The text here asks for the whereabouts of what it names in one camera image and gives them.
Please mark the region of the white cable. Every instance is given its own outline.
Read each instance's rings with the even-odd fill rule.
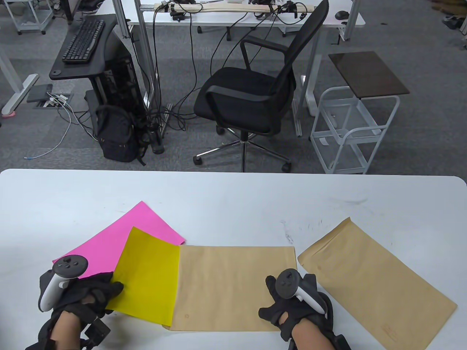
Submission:
[[[73,113],[73,116],[75,117],[76,122],[81,126],[81,128],[85,131],[85,133],[88,134],[89,136],[91,136],[91,137],[94,139],[94,141],[97,141],[97,142],[98,142],[98,140],[97,140],[89,131],[86,130],[86,128],[83,126],[83,123],[81,123],[81,121],[78,120],[78,118],[77,118],[77,116],[76,116],[76,114],[75,114],[75,111],[74,111],[73,108],[68,104],[68,102],[64,101],[64,102],[62,103],[62,102],[60,101],[60,96],[58,96],[57,94],[50,94],[49,92],[47,92],[47,93],[48,93],[51,97],[53,97],[52,95],[54,95],[54,96],[57,98],[56,101],[58,100],[57,102],[58,102],[64,109],[66,109],[65,106],[68,106],[68,108],[70,109],[71,113]]]
[[[52,96],[52,98],[53,98],[56,102],[60,103],[55,97]],[[66,110],[66,112],[67,112],[67,114],[68,114],[68,118],[70,118],[70,123],[68,124],[68,127],[66,128],[65,133],[63,134],[63,136],[62,136],[60,142],[57,143],[57,145],[56,145],[55,147],[53,147],[51,150],[49,150],[49,151],[47,151],[47,152],[45,152],[45,153],[43,153],[43,154],[41,154],[41,155],[37,155],[37,156],[35,156],[35,157],[24,157],[24,159],[31,160],[31,159],[36,159],[36,158],[43,157],[43,156],[45,156],[46,154],[49,154],[50,152],[54,151],[58,146],[61,145],[63,139],[65,138],[65,136],[66,136],[66,134],[68,133],[68,130],[70,129],[70,126],[71,126],[71,115],[70,115],[70,113],[68,112],[68,110],[67,110],[66,108],[65,108],[65,110]]]

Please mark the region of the chair wheel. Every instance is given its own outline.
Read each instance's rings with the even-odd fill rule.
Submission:
[[[201,165],[203,164],[203,160],[201,159],[201,157],[194,156],[193,163],[195,163],[195,165]]]
[[[217,135],[223,135],[226,133],[226,130],[223,127],[216,125],[216,132],[217,132]]]
[[[282,165],[282,172],[289,173],[292,170],[292,163],[285,163]]]

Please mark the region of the chrome chair leg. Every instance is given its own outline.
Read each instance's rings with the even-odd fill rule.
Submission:
[[[263,152],[266,152],[266,153],[268,153],[268,154],[270,154],[270,155],[272,155],[272,156],[274,156],[274,157],[276,157],[276,158],[282,159],[282,160],[283,160],[284,162],[286,162],[286,163],[290,163],[290,159],[287,158],[287,157],[285,157],[285,156],[283,156],[282,154],[279,154],[279,153],[277,153],[277,152],[271,151],[270,149],[267,149],[267,148],[265,148],[265,147],[263,147],[263,146],[260,146],[260,145],[258,145],[257,143],[254,143],[254,142],[252,142],[252,141],[250,141],[250,140],[248,140],[248,143],[249,143],[250,145],[255,146],[256,148],[262,150]]]
[[[224,148],[231,147],[231,146],[236,146],[236,145],[239,145],[239,144],[240,144],[240,140],[236,140],[236,141],[231,142],[231,143],[228,143],[228,144],[226,144],[226,145],[222,145],[222,146],[219,146],[219,147],[217,147],[217,148],[211,149],[211,150],[209,150],[209,151],[206,151],[206,152],[197,154],[195,157],[199,158],[199,157],[201,157],[202,155],[214,153],[214,152],[220,151],[220,150],[222,150],[222,149],[224,149]]]
[[[227,128],[227,131],[229,131],[231,134],[233,134],[234,136],[236,136],[238,139],[240,138],[240,136],[235,132],[233,131],[231,128]]]
[[[241,155],[241,172],[245,172],[245,162],[247,161],[247,142],[242,142],[243,153]]]

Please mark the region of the computer mouse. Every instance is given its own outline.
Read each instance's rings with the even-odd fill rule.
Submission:
[[[349,18],[349,12],[339,11],[338,13],[336,13],[335,17],[338,21],[347,20]]]

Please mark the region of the pink paper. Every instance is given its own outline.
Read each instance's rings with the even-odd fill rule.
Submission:
[[[101,272],[113,272],[133,227],[173,245],[180,245],[185,241],[145,202],[139,202],[112,225],[65,255],[82,255],[88,260],[89,266],[82,278]]]

